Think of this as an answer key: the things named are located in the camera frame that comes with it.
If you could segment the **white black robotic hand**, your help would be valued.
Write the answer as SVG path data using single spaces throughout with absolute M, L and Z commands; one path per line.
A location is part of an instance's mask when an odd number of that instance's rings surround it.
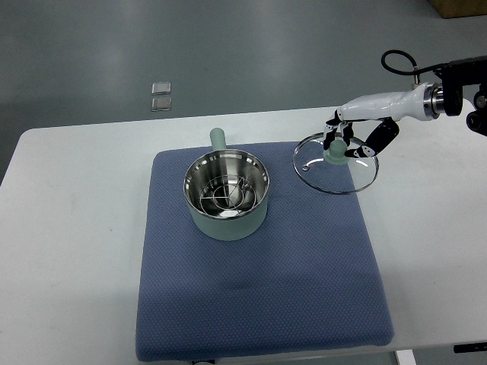
M 419 121 L 431 121 L 443 113 L 439 84 L 420 84 L 413 90 L 366 95 L 355 98 L 338 107 L 324 127 L 323 149 L 329 150 L 340 130 L 342 140 L 350 145 L 354 136 L 355 122 L 378 121 L 378 125 L 364 144 L 344 152 L 346 157 L 374 157 L 385 149 L 399 134 L 398 121 L 411 117 Z

